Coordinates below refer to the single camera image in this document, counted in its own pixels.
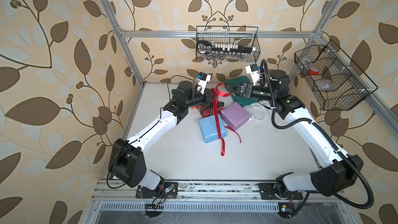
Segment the red ribbon bow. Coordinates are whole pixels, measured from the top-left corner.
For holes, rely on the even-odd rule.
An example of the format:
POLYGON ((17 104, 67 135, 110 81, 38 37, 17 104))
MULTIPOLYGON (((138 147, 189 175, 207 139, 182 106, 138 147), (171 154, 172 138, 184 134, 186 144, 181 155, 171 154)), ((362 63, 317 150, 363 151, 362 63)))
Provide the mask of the red ribbon bow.
POLYGON ((221 156, 225 156, 226 153, 226 143, 225 140, 222 136, 222 131, 221 131, 221 124, 222 120, 220 117, 221 111, 217 110, 217 104, 218 104, 218 99, 219 97, 228 97, 232 94, 232 92, 228 89, 227 93, 223 92, 219 89, 219 87, 224 86, 227 87, 225 84, 217 84, 214 88, 212 88, 213 91, 213 97, 214 99, 212 100, 212 106, 215 108, 214 110, 214 116, 215 116, 215 122, 216 122, 216 130, 217 130, 217 137, 219 140, 221 140, 221 156))

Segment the purple gift box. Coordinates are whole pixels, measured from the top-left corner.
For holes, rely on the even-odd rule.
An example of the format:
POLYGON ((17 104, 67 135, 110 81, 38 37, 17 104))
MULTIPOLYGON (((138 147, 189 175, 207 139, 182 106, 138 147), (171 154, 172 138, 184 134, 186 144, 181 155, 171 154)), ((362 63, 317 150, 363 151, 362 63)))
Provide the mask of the purple gift box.
POLYGON ((234 131, 242 127, 251 116, 251 114, 249 114, 237 102, 234 102, 226 109, 221 110, 220 114, 221 119, 234 131))

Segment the white ribbon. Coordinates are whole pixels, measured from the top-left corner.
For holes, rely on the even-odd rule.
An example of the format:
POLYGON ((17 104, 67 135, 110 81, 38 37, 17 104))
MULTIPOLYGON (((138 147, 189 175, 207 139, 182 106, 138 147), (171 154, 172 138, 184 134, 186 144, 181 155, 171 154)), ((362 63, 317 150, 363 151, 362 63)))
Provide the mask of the white ribbon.
POLYGON ((249 122, 266 127, 271 130, 272 133, 277 134, 278 130, 271 123, 271 110, 264 107, 260 103, 254 103, 244 107, 249 115, 249 122))

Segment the blue gift box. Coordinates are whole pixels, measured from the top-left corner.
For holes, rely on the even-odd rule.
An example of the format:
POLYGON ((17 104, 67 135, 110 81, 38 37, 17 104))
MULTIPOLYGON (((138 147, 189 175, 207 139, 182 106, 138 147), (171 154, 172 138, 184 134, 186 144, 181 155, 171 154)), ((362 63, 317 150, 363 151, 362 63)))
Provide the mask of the blue gift box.
MULTIPOLYGON (((208 116, 199 120, 199 126, 205 143, 210 143, 218 140, 215 116, 208 116)), ((221 124, 222 136, 227 136, 227 131, 224 123, 221 124)))

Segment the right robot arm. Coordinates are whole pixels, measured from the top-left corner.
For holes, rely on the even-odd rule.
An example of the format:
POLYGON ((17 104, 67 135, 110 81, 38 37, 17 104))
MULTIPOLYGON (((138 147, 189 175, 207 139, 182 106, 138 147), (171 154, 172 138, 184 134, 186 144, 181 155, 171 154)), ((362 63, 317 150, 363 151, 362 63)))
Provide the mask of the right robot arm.
POLYGON ((369 209, 374 204, 370 184, 362 175, 363 161, 358 155, 351 156, 337 145, 325 130, 313 119, 305 105, 289 93, 285 85, 287 75, 278 71, 260 75, 261 85, 240 83, 228 86, 236 96, 259 101, 268 101, 271 109, 271 123, 279 130, 294 128, 310 148, 318 169, 306 173, 286 173, 275 182, 275 193, 283 198, 289 192, 305 191, 325 197, 335 196, 358 209, 369 209), (367 193, 365 203, 354 203, 339 192, 359 180, 367 193))

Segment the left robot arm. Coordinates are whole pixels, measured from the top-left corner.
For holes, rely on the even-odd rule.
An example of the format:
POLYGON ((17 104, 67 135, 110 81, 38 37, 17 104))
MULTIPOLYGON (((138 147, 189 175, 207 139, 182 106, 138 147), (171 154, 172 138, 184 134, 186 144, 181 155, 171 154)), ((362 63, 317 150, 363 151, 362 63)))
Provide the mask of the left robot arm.
POLYGON ((107 178, 114 176, 131 188, 141 186, 155 191, 163 189, 164 179, 147 169, 145 154, 187 116, 189 108, 209 105, 213 101, 212 90, 206 86, 207 82, 201 79, 196 86, 190 81, 182 81, 172 91, 171 99, 160 108, 159 116, 152 123, 127 140, 115 141, 107 178))

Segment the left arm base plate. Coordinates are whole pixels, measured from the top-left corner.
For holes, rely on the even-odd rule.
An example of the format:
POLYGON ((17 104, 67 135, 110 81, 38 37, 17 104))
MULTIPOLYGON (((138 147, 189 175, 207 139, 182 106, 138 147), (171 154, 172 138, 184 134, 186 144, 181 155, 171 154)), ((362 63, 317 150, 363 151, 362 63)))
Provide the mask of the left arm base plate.
POLYGON ((155 199, 161 195, 167 195, 168 199, 176 199, 178 194, 179 183, 176 181, 161 181, 160 185, 150 190, 148 188, 138 186, 136 191, 137 199, 155 199))

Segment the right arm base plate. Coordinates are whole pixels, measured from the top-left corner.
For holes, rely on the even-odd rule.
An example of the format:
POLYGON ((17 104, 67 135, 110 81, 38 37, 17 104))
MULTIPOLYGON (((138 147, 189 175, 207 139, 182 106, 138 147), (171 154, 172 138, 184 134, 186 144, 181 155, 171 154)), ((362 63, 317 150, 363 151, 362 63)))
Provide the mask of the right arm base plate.
POLYGON ((298 191, 288 191, 280 183, 260 183, 258 184, 262 200, 303 200, 302 193, 298 191))

